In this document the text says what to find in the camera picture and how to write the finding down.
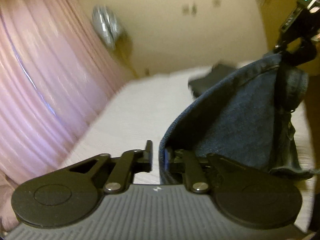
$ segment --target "wall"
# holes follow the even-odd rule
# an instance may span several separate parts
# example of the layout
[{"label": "wall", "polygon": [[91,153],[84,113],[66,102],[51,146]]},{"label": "wall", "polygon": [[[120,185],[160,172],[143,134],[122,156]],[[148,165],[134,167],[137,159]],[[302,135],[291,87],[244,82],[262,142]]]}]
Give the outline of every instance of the wall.
[{"label": "wall", "polygon": [[[95,4],[108,5],[130,38],[126,47],[140,76],[196,65],[257,59],[267,51],[255,0],[79,0],[91,17]],[[197,5],[183,15],[182,6]]]}]

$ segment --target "gray plastic housing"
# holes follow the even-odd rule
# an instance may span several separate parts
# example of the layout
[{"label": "gray plastic housing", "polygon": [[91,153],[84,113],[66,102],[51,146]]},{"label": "gray plastic housing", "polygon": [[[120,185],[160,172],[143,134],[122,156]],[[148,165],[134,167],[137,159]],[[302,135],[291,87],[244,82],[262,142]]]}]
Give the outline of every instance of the gray plastic housing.
[{"label": "gray plastic housing", "polygon": [[34,228],[21,223],[6,240],[285,240],[305,235],[294,225],[257,230],[243,227],[216,208],[209,195],[184,185],[130,185],[107,195],[76,224]]}]

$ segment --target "pink curtain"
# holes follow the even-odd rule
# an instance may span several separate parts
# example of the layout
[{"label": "pink curtain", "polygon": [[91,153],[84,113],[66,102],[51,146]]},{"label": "pink curtain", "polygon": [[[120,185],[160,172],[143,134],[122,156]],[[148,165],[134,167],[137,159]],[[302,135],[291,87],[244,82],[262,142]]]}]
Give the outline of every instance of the pink curtain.
[{"label": "pink curtain", "polygon": [[0,218],[15,184],[59,167],[124,84],[76,0],[0,0]]}]

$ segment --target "denim garment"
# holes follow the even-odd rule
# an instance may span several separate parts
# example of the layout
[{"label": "denim garment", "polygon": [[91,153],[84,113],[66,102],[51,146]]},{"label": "denim garment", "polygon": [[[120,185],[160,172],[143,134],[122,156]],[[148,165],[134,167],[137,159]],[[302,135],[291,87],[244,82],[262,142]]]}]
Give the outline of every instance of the denim garment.
[{"label": "denim garment", "polygon": [[[165,168],[167,147],[191,150],[202,157],[217,153],[279,176],[289,175],[295,179],[312,176],[311,171],[300,168],[290,112],[282,106],[275,106],[275,84],[280,63],[279,54],[268,54],[238,69],[180,114],[159,146],[161,183],[181,182]],[[299,80],[303,76],[305,81],[306,74],[299,71],[295,75],[299,75]],[[284,76],[286,85],[296,84],[290,80],[292,75],[290,78]],[[308,82],[302,82],[303,91],[307,85]]]}]

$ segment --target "wooden floor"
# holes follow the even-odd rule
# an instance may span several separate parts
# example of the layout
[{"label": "wooden floor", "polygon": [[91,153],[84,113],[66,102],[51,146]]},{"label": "wooden floor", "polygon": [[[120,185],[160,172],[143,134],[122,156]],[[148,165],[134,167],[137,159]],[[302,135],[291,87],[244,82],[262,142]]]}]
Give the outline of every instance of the wooden floor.
[{"label": "wooden floor", "polygon": [[[307,117],[311,128],[313,146],[316,155],[316,168],[320,168],[320,76],[310,77],[305,97]],[[316,193],[320,193],[320,176],[318,176]]]}]

